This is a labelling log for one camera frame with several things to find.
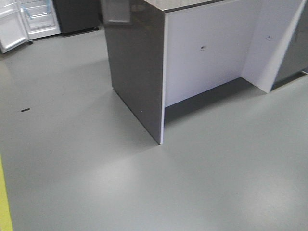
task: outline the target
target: open refrigerator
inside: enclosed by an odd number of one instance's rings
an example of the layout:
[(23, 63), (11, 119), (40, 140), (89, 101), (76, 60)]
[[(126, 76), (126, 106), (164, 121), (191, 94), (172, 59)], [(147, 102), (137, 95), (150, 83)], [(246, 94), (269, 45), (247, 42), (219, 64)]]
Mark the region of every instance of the open refrigerator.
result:
[(61, 33), (52, 0), (18, 0), (18, 3), (30, 39)]

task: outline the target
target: refrigerator door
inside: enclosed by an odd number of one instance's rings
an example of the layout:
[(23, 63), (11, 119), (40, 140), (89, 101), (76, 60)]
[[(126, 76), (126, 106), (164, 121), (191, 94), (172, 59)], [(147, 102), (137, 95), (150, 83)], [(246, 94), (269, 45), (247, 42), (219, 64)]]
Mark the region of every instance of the refrigerator door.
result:
[(129, 0), (101, 0), (104, 24), (129, 24)]
[(31, 39), (60, 33), (52, 0), (19, 0), (19, 4)]
[(14, 0), (0, 0), (0, 48), (5, 53), (29, 40)]

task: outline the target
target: gray cabinet panel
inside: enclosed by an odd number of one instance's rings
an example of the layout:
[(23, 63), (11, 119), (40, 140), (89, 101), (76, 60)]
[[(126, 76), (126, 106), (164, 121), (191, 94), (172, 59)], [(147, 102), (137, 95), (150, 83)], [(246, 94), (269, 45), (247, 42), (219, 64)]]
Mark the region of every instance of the gray cabinet panel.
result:
[(131, 1), (131, 23), (106, 25), (112, 84), (115, 91), (161, 143), (164, 13)]

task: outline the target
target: gray floor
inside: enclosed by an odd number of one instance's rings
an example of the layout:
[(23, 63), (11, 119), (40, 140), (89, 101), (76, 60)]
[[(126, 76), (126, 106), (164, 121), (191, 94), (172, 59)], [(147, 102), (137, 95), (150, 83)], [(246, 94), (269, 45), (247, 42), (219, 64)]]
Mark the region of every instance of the gray floor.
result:
[(14, 231), (308, 230), (308, 76), (176, 104), (157, 146), (103, 31), (42, 39), (1, 56), (0, 150)]

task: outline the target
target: kitchen island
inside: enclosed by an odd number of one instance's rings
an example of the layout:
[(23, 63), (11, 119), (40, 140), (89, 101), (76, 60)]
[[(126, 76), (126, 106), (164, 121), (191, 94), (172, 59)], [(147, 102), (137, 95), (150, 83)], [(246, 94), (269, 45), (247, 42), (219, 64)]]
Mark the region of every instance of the kitchen island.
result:
[(168, 106), (239, 77), (270, 92), (307, 8), (306, 0), (131, 0), (128, 6), (125, 20), (104, 22), (112, 84), (159, 144)]

